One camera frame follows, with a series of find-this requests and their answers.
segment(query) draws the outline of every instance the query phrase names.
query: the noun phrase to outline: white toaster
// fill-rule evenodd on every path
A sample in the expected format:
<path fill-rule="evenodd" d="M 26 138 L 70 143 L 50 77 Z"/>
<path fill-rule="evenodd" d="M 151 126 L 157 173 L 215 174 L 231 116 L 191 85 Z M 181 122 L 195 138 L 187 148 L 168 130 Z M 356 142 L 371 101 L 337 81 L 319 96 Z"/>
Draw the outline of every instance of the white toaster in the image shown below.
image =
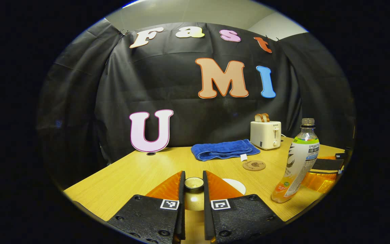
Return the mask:
<path fill-rule="evenodd" d="M 262 149 L 281 146 L 281 122 L 251 122 L 251 143 Z"/>

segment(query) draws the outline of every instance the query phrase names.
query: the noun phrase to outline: wooden table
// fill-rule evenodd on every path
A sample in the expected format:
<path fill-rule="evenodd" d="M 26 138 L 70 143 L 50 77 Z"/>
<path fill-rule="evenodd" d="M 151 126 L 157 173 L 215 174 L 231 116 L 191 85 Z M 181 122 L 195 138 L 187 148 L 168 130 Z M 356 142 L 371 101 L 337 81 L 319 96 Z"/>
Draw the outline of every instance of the wooden table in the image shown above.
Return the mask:
<path fill-rule="evenodd" d="M 104 221 L 108 221 L 135 194 L 146 195 L 158 184 L 184 170 L 186 178 L 202 178 L 208 170 L 223 179 L 235 179 L 246 187 L 245 195 L 257 194 L 283 220 L 287 221 L 322 196 L 306 187 L 289 201 L 278 204 L 271 200 L 274 187 L 282 178 L 291 138 L 282 137 L 280 148 L 261 150 L 248 160 L 260 160 L 266 168 L 249 171 L 242 167 L 240 158 L 198 161 L 190 147 L 165 148 L 154 156 L 133 151 L 117 162 L 67 188 L 64 193 L 84 205 Z M 343 149 L 320 145 L 319 157 L 334 156 Z M 209 243 L 204 240 L 203 211 L 186 210 L 186 240 L 183 244 Z"/>

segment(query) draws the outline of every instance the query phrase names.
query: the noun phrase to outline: juice bottle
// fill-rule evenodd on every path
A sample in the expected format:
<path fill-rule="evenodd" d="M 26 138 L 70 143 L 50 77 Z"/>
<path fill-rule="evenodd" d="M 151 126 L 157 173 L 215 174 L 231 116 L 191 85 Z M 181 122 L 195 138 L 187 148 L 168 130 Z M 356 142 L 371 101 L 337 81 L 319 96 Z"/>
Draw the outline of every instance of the juice bottle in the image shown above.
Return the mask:
<path fill-rule="evenodd" d="M 302 131 L 294 138 L 288 151 L 284 176 L 272 193 L 272 200 L 278 203 L 293 198 L 319 155 L 320 143 L 314 133 L 314 119 L 302 119 L 300 128 Z"/>

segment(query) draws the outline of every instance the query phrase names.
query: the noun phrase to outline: white plate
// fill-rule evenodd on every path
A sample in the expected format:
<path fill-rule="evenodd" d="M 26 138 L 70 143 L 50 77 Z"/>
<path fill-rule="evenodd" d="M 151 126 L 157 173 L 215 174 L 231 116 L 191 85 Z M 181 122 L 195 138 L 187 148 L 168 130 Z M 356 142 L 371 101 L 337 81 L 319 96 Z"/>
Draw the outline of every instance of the white plate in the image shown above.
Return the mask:
<path fill-rule="evenodd" d="M 242 184 L 242 182 L 233 179 L 223 179 L 223 180 L 228 184 L 230 184 L 232 187 L 236 188 L 238 191 L 240 191 L 241 194 L 245 195 L 246 187 Z"/>

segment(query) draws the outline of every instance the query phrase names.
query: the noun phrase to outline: folded towel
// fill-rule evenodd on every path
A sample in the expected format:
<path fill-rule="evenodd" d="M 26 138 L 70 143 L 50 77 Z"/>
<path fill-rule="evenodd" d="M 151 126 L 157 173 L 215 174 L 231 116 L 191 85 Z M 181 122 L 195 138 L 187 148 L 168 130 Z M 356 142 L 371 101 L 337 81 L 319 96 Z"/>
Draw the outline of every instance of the folded towel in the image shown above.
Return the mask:
<path fill-rule="evenodd" d="M 254 147 L 248 139 L 216 144 L 196 144 L 191 147 L 191 151 L 196 159 L 203 162 L 214 158 L 229 159 L 240 157 L 241 154 L 260 153 L 260 150 Z"/>

